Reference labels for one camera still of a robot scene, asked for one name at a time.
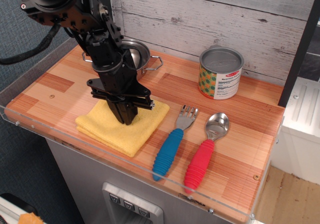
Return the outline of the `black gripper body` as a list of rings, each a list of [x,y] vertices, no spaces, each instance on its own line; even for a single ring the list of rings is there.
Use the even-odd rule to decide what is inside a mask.
[[[87,82],[92,96],[105,99],[111,109],[153,109],[151,91],[138,82],[150,60],[148,47],[140,41],[123,39],[117,46],[111,38],[87,37],[87,54],[98,79]]]

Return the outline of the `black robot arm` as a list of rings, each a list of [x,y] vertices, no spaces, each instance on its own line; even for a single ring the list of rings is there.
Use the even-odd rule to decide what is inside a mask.
[[[21,8],[42,25],[69,29],[98,74],[87,81],[92,96],[105,100],[120,123],[130,125],[138,108],[154,107],[150,90],[138,82],[131,50],[139,48],[124,39],[100,0],[21,0]]]

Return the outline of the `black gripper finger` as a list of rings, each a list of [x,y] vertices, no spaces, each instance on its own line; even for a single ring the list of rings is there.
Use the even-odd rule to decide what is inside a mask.
[[[120,120],[122,124],[130,125],[136,115],[138,114],[138,108],[131,102],[121,102],[119,104]]]
[[[112,111],[112,113],[116,117],[116,119],[121,124],[124,124],[125,123],[125,119],[123,117],[123,114],[122,114],[122,111],[121,111],[121,105],[119,104],[119,102],[114,102],[114,101],[111,101],[111,100],[107,100],[107,104],[108,104],[109,109]]]

